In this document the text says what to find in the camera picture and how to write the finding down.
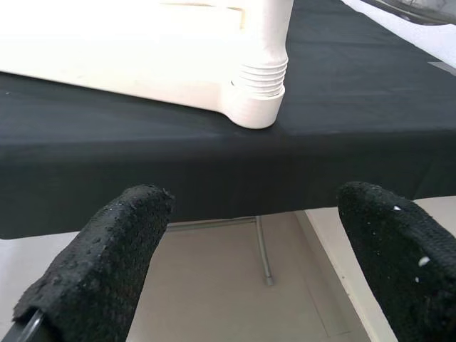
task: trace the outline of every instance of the black fabric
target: black fabric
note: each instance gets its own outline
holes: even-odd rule
[[[456,341],[451,233],[415,203],[375,185],[345,185],[338,205],[356,258],[399,342]]]
[[[21,297],[14,319],[45,313],[62,342],[125,341],[173,198],[128,189],[102,208]]]
[[[175,221],[336,205],[350,180],[456,194],[456,77],[339,0],[295,1],[276,123],[0,74],[0,238],[75,231],[126,187]]]

